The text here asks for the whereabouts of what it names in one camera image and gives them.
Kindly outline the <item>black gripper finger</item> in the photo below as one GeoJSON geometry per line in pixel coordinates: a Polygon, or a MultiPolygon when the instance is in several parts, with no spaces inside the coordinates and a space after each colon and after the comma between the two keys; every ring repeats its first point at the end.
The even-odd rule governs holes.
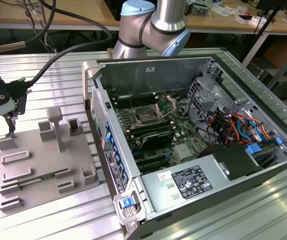
{"type": "Polygon", "coordinates": [[[9,134],[12,135],[16,130],[16,120],[26,111],[27,96],[22,96],[14,101],[15,109],[6,113],[4,119],[9,128],[9,134]]]}

